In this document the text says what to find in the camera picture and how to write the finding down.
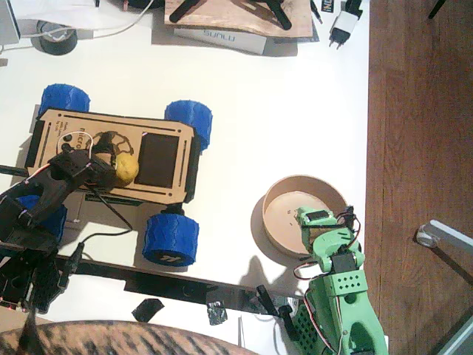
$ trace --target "metal leg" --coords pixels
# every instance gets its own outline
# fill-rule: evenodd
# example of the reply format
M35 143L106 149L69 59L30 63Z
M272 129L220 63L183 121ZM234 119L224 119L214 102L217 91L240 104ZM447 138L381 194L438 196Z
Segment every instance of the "metal leg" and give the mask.
M438 0L437 1L437 4L435 4L434 8L432 9L432 11L430 12L429 14L429 18L432 20L434 18L435 15L437 15L437 12L440 10L440 8L442 7L443 4L445 4L445 1L446 0Z
M473 317L440 350L438 355L464 355L473 351Z
M450 228L437 220L431 220L427 224L421 226L415 235L415 238L419 244L426 246L427 248L434 248L440 240L444 240L447 243L468 252L470 255L473 255L472 238L467 237L459 231L455 231L453 228ZM438 355L464 354L473 354L473 317L463 325L463 327L438 353Z
M416 239L419 244L428 248L434 248L439 240L445 240L448 244L452 244L473 255L473 239L440 223L438 220L431 220L421 226L417 232Z

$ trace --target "white cable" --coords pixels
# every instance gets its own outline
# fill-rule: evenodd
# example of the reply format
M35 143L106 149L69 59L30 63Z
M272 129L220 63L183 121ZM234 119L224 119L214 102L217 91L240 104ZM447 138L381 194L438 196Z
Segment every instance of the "white cable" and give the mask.
M39 174L40 172L42 172L43 170L45 170L45 169L46 169L47 167L49 167L49 166L50 166L49 163L46 164L46 165L43 165L41 168L39 168L38 170L36 170L35 172L33 172L33 173L24 181L24 183L28 183L28 180L29 180L30 178L32 178L33 176Z
M118 25L118 26L114 26L114 27L103 27L103 28L83 28L83 27L62 27L62 28L58 28L56 30L52 30L52 31L49 31L49 32L43 32L43 33L34 33L32 35L22 35L21 37L22 38L35 38L35 37L42 37L42 36L45 36L45 35L52 35L53 33L57 33L57 32L61 32L61 31L65 31L65 30L91 30L91 31L104 31L104 30L116 30L117 28L121 28L121 30L115 32L115 33L109 33L109 34L106 34L106 35L100 35L100 36L97 36L97 37L94 37L94 38L103 38L103 37L109 37L109 36L114 36L114 35L117 35L119 33L122 33L122 32L125 32L126 30L132 28L133 26L135 26L139 20L142 19L142 17L145 15L145 12L151 7L151 5L153 4L154 0L150 0L150 2L148 3L148 5L143 9L143 11L140 13L140 15L138 15L138 17L132 21L131 23L128 23L128 24L121 24L121 25Z
M56 144L56 154L59 153L59 142L61 142L62 138L66 137L67 135L77 135L77 134L83 134L86 135L90 138L90 147L89 147L89 159L92 157L92 147L94 146L94 138L87 132L82 132L82 131L74 131L74 132L69 132L63 134L59 139Z
M328 340L325 339L324 335L322 334L321 332L321 329L319 328L319 326L317 325L317 322L316 320L313 318L313 315L312 315L312 310L310 309L310 303L309 303L309 300L307 299L307 293L308 293L309 290L306 290L305 294L304 294L304 304L305 304L305 308L307 309L307 312L309 314L309 318L310 318L310 321L312 322L312 325L313 327L316 329L316 332L317 334L319 335L320 339L322 340L322 342L325 344L325 346L327 346L327 348L334 352L332 346L330 346L330 343L328 342Z
M340 322L340 340L338 341L338 351L337 351L337 355L340 355L341 354L341 341L343 340L343 322L341 321L340 297L336 296L335 301L337 303L337 314L338 314L338 320Z

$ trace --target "blue wheel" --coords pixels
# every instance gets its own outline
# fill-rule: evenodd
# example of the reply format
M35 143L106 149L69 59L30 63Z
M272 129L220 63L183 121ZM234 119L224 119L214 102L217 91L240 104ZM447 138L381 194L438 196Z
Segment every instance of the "blue wheel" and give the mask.
M146 228L143 256L156 264L189 266L195 262L199 224L181 214L156 214Z
M29 195L19 197L17 199L19 203L25 206L27 209L31 209L39 201L39 196ZM58 243L62 240L62 235L64 233L64 225L66 224L67 208L65 205L56 209L56 211L51 214L46 220L40 223L40 226L43 226L49 233L55 235Z
M207 149L212 130L212 111L206 105L190 100L171 102L166 107L164 118L194 127L200 137L200 151Z
M49 108L88 112L89 104L89 96L81 89L66 84L53 84L43 91L39 115Z

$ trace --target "power adapter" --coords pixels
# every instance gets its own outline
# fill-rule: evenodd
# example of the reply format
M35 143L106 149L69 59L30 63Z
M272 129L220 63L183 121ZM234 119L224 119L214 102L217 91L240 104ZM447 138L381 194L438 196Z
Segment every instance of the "power adapter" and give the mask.
M350 38L356 22L361 18L363 10L360 10L361 0L348 0L344 10L340 11L330 30L330 46L333 42L340 48Z

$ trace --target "round wooden dish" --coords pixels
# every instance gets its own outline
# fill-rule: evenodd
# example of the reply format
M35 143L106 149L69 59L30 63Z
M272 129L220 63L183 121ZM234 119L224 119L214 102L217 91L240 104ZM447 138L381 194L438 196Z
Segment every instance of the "round wooden dish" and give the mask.
M293 175L272 185L263 201L263 223L272 244L291 257L307 255L295 218L301 206L338 214L347 203L335 188L316 177Z

